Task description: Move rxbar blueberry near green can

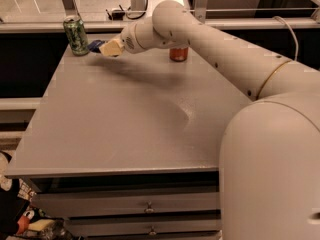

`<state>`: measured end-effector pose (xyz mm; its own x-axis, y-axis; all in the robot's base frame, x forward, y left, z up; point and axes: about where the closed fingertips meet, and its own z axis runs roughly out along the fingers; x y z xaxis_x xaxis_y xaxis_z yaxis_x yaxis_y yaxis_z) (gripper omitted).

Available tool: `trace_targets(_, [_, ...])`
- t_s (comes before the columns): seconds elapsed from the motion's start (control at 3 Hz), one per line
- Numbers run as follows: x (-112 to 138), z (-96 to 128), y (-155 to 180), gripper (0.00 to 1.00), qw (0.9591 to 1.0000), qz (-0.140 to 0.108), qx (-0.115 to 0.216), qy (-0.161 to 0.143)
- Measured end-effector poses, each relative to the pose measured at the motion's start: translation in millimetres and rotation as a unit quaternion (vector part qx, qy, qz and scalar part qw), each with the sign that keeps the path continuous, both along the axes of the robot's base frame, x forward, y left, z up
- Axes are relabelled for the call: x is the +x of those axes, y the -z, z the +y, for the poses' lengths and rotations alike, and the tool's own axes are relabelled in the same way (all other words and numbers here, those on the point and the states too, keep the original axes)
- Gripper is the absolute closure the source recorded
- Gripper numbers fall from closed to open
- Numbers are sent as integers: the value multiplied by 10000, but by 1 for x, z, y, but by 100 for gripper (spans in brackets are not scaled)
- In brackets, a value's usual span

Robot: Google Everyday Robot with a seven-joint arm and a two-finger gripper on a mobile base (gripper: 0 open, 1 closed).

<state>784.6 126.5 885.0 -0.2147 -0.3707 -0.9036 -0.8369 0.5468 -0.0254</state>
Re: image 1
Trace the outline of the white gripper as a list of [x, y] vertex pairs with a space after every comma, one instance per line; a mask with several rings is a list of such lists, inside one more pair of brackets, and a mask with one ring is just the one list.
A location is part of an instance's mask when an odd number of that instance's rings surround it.
[[136, 23], [131, 23], [123, 28], [120, 34], [120, 39], [112, 39], [103, 43], [99, 50], [102, 55], [107, 57], [116, 57], [123, 53], [125, 50], [132, 54], [142, 52], [142, 47], [136, 39]]

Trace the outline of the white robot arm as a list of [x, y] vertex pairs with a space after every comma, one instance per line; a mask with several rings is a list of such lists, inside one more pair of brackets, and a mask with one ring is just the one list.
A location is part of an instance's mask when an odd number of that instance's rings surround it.
[[183, 46], [252, 101], [221, 143], [223, 240], [320, 240], [320, 72], [207, 26], [176, 1], [159, 3], [100, 51]]

